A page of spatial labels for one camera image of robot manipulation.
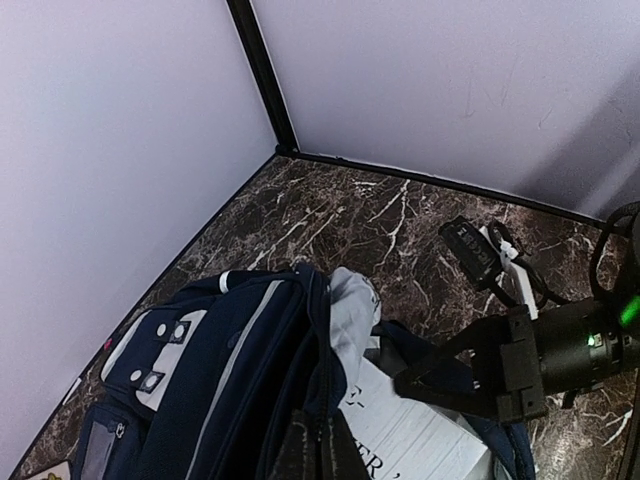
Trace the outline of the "pink flowered white book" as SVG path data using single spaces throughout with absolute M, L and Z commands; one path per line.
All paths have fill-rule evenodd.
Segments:
M 399 397 L 365 358 L 346 363 L 339 408 L 370 479 L 488 479 L 491 453 L 468 429 L 423 403 Z

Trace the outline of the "navy blue student backpack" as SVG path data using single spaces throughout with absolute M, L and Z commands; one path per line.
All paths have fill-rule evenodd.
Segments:
M 392 371 L 433 345 L 363 275 L 226 271 L 138 316 L 100 373 L 75 479 L 370 479 L 340 403 L 370 339 Z

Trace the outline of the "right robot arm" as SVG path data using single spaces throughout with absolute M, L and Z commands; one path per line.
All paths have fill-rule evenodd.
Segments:
M 627 252 L 613 289 L 603 288 L 598 262 L 616 224 L 628 219 Z M 543 416 L 545 398 L 589 391 L 639 365 L 639 205 L 615 210 L 602 230 L 589 266 L 591 297 L 532 318 L 525 307 L 475 320 L 398 373 L 404 398 L 461 413 L 517 423 Z M 428 386 L 422 379 L 462 352 L 472 355 L 469 393 Z

